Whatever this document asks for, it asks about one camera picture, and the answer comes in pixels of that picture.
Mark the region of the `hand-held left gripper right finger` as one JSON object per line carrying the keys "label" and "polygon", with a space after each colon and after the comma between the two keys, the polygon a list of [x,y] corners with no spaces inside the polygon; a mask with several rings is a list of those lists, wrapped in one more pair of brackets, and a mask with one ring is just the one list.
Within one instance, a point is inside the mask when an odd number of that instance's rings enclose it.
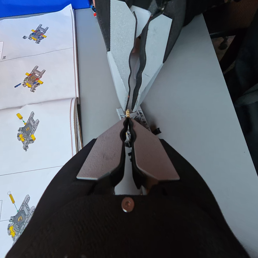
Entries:
{"label": "hand-held left gripper right finger", "polygon": [[161,182],[180,179],[158,136],[131,118],[129,131],[132,174],[137,189],[144,187],[150,190]]}

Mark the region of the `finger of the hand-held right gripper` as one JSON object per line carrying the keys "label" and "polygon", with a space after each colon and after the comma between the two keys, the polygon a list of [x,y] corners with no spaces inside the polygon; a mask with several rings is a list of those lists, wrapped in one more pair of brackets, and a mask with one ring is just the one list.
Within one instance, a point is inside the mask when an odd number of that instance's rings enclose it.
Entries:
{"label": "finger of the hand-held right gripper", "polygon": [[171,18],[157,14],[148,21],[142,31],[132,110],[138,109],[163,66],[171,24]]}
{"label": "finger of the hand-held right gripper", "polygon": [[122,109],[130,98],[130,56],[135,44],[137,17],[123,1],[110,1],[110,51],[107,58]]}

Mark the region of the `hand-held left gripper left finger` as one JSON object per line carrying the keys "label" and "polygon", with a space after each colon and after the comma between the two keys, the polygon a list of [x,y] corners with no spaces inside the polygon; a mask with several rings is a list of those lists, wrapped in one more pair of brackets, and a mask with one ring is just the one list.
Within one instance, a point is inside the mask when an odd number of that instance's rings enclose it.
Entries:
{"label": "hand-held left gripper left finger", "polygon": [[83,163],[77,179],[93,183],[94,191],[113,189],[124,176],[128,118],[99,135]]}

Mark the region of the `grey lego chassis assembly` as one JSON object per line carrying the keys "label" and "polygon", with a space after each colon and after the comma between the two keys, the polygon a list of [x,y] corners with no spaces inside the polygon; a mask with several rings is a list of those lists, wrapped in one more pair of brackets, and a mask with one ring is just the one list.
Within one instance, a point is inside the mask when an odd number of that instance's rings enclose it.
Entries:
{"label": "grey lego chassis assembly", "polygon": [[[117,109],[117,113],[121,119],[127,118],[122,108]],[[130,118],[134,119],[136,122],[140,123],[142,126],[144,126],[146,129],[150,131],[149,127],[147,126],[148,124],[146,122],[146,119],[142,110],[137,109],[135,112],[130,113]],[[131,134],[129,131],[129,118],[128,118],[128,129],[126,131],[125,147],[130,147],[131,154],[132,154]]]}

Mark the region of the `lego instruction booklet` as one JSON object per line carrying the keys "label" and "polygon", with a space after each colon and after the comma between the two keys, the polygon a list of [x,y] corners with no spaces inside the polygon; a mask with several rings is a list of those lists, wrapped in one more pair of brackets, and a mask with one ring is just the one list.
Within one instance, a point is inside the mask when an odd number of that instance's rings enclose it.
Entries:
{"label": "lego instruction booklet", "polygon": [[5,257],[50,181],[82,149],[72,5],[1,19],[0,72],[0,251]]}

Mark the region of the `black office chair base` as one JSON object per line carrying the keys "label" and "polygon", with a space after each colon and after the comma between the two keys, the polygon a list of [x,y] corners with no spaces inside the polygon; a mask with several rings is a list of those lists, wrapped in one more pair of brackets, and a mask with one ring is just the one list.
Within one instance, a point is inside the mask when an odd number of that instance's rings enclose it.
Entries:
{"label": "black office chair base", "polygon": [[220,43],[218,48],[220,50],[225,50],[228,47],[227,41],[230,36],[235,36],[234,37],[235,42],[233,45],[236,48],[238,48],[243,41],[246,31],[247,31],[247,29],[245,29],[245,28],[238,28],[238,29],[230,29],[227,31],[218,31],[218,32],[213,31],[213,32],[209,32],[209,35],[210,35],[211,39],[222,37],[223,41]]}

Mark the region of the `blue plastic bin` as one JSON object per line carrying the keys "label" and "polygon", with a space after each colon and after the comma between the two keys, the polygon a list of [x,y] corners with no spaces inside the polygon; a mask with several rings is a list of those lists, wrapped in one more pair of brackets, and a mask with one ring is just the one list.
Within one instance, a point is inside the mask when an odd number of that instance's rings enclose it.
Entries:
{"label": "blue plastic bin", "polygon": [[0,17],[60,11],[71,4],[73,9],[90,8],[90,0],[1,0]]}

